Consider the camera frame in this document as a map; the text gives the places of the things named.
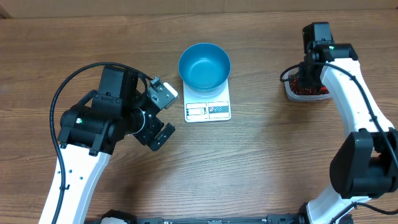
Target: container with red beans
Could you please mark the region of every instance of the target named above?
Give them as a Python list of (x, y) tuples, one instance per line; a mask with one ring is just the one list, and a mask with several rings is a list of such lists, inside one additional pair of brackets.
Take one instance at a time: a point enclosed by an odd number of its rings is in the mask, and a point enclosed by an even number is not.
[[(284, 79), (296, 74), (298, 69), (293, 69), (286, 73)], [(313, 101), (313, 100), (324, 100), (331, 98), (329, 91), (323, 87), (321, 94), (317, 95), (317, 90), (311, 88), (301, 88), (299, 86), (299, 78), (296, 77), (291, 81), (285, 82), (286, 96), (288, 99), (293, 101)]]

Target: cable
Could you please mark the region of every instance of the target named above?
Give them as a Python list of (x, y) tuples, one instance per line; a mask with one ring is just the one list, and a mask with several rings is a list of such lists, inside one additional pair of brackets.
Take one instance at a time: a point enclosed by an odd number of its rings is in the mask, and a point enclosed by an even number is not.
[[(287, 72), (289, 72), (289, 70), (294, 69), (294, 68), (297, 68), (297, 67), (300, 67), (300, 66), (302, 66), (303, 64), (304, 64), (304, 62), (300, 62), (299, 64), (294, 65), (294, 66), (291, 66), (290, 68), (286, 69), (284, 72), (282, 72), (282, 74), (280, 74), (279, 80), (280, 80), (281, 82), (289, 81), (289, 78), (283, 79), (283, 76), (284, 76)], [(380, 124), (379, 124), (379, 122), (377, 121), (377, 116), (376, 116), (376, 115), (374, 114), (374, 112), (373, 112), (373, 109), (372, 109), (372, 106), (371, 106), (371, 104), (370, 104), (370, 102), (369, 102), (369, 99), (368, 99), (368, 97), (366, 96), (365, 91), (363, 90), (361, 84), (360, 84), (359, 81), (356, 79), (356, 77), (355, 77), (354, 75), (352, 75), (350, 72), (347, 72), (346, 70), (344, 70), (343, 68), (341, 68), (341, 67), (339, 67), (339, 66), (336, 66), (336, 65), (333, 65), (333, 64), (330, 64), (330, 63), (325, 63), (325, 62), (312, 62), (311, 65), (322, 65), (322, 66), (327, 66), (327, 67), (331, 67), (331, 68), (337, 69), (337, 70), (339, 70), (340, 72), (343, 72), (345, 75), (349, 76), (349, 78), (352, 79), (352, 81), (354, 81), (354, 83), (356, 84), (356, 86), (357, 86), (358, 89), (359, 89), (359, 92), (361, 92), (361, 95), (362, 95), (362, 97), (363, 97), (363, 100), (365, 101), (365, 105), (366, 105), (366, 107), (368, 108), (369, 114), (371, 115), (371, 119), (372, 119), (372, 121), (373, 121), (375, 127), (376, 127), (377, 130), (381, 133), (381, 136), (382, 136), (384, 142), (386, 142), (386, 144), (387, 144), (388, 151), (389, 151), (390, 156), (391, 156), (391, 158), (392, 158), (392, 161), (393, 161), (393, 163), (394, 163), (394, 165), (395, 165), (395, 168), (396, 168), (396, 170), (397, 170), (397, 172), (398, 172), (398, 160), (397, 160), (397, 156), (396, 156), (396, 154), (395, 154), (395, 152), (394, 152), (394, 150), (393, 150), (393, 148), (392, 148), (390, 142), (388, 141), (388, 138), (387, 138), (386, 134), (384, 133), (383, 129), (381, 128), (381, 126), (380, 126)], [(290, 77), (290, 78), (296, 77), (298, 74), (299, 74), (299, 73), (297, 72), (294, 76), (292, 76), (292, 77)]]
[(343, 211), (341, 211), (335, 218), (332, 218), (329, 224), (334, 224), (339, 218), (341, 218), (344, 214), (349, 212), (352, 208), (356, 208), (358, 205), (364, 206), (366, 208), (369, 208), (375, 212), (384, 214), (384, 215), (397, 215), (398, 214), (398, 209), (394, 211), (385, 211), (381, 210), (380, 208), (373, 207), (372, 205), (368, 205), (366, 203), (362, 202), (353, 202), (351, 205), (348, 205)]
[(67, 83), (76, 75), (78, 75), (80, 72), (85, 71), (89, 68), (93, 68), (93, 67), (97, 67), (97, 66), (103, 66), (103, 65), (112, 65), (112, 66), (117, 66), (117, 67), (121, 67), (121, 68), (125, 68), (128, 70), (131, 70), (133, 72), (136, 72), (137, 75), (139, 76), (139, 78), (144, 82), (144, 86), (145, 86), (145, 92), (142, 94), (144, 97), (146, 96), (146, 92), (147, 92), (147, 82), (145, 79), (148, 80), (152, 80), (151, 77), (148, 77), (147, 75), (145, 75), (144, 73), (136, 70), (135, 68), (132, 68), (130, 66), (127, 65), (123, 65), (120, 63), (115, 63), (115, 62), (98, 62), (98, 63), (92, 63), (91, 65), (86, 65), (83, 68), (78, 69), (77, 71), (73, 72), (67, 79), (65, 79), (65, 81), (63, 81), (63, 83), (58, 87), (58, 90), (55, 92), (54, 94), (54, 98), (52, 99), (51, 102), (51, 107), (50, 107), (50, 132), (51, 132), (51, 138), (52, 138), (52, 142), (54, 144), (54, 148), (55, 148), (55, 152), (57, 153), (57, 157), (59, 160), (59, 164), (60, 164), (60, 168), (61, 168), (61, 186), (60, 186), (60, 195), (58, 198), (58, 203), (57, 203), (57, 207), (55, 209), (55, 213), (54, 213), (54, 217), (52, 219), (52, 224), (56, 224), (57, 220), (58, 220), (58, 216), (60, 214), (60, 210), (61, 210), (61, 206), (62, 206), (62, 201), (63, 201), (63, 195), (65, 193), (65, 164), (63, 163), (63, 158), (62, 158), (62, 154), (61, 154), (61, 150), (60, 150), (60, 146), (58, 145), (58, 141), (57, 141), (57, 137), (55, 135), (55, 128), (54, 128), (54, 110), (55, 110), (55, 104), (57, 102), (57, 99), (61, 93), (61, 91), (63, 90), (63, 88), (65, 87), (65, 85), (67, 85)]

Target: white container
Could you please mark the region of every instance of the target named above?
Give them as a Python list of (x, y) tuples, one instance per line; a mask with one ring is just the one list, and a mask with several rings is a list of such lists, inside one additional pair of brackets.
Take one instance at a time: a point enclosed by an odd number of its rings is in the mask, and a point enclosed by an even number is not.
[[(297, 73), (298, 69), (293, 69), (290, 72), (287, 72), (284, 75), (284, 79), (288, 78), (290, 74), (292, 73)], [(289, 85), (289, 81), (285, 82), (285, 90), (286, 90), (286, 96), (288, 99), (292, 101), (315, 101), (315, 100), (325, 100), (331, 98), (331, 95), (328, 94), (322, 94), (322, 95), (297, 95), (295, 94), (291, 89)]]

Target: blue bowl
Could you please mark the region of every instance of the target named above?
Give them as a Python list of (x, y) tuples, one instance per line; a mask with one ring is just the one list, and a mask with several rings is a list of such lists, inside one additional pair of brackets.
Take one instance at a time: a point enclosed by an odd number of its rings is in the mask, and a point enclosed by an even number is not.
[(220, 87), (231, 72), (231, 61), (226, 52), (211, 43), (189, 47), (178, 63), (181, 79), (192, 89), (210, 92)]

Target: wooden table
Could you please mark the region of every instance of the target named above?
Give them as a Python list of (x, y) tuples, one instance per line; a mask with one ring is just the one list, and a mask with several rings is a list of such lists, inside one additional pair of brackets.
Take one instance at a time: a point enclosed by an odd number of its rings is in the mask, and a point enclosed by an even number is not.
[[(303, 59), (301, 30), (329, 21), (335, 40), (352, 43), (383, 113), (398, 125), (398, 11), (268, 12), (190, 16), (116, 16), (0, 21), (0, 222), (37, 223), (55, 167), (49, 107), (76, 69), (114, 61), (158, 75), (182, 94), (177, 63), (197, 42), (232, 61), (232, 120), (187, 124), (181, 99), (159, 118), (176, 132), (158, 152), (133, 137), (119, 142), (88, 212), (138, 217), (253, 217), (294, 213), (329, 183), (330, 161), (344, 141), (332, 100), (289, 101), (279, 74)], [(97, 89), (101, 68), (73, 79), (60, 115)], [(398, 207), (398, 194), (372, 201)], [(358, 223), (394, 223), (360, 208)]]

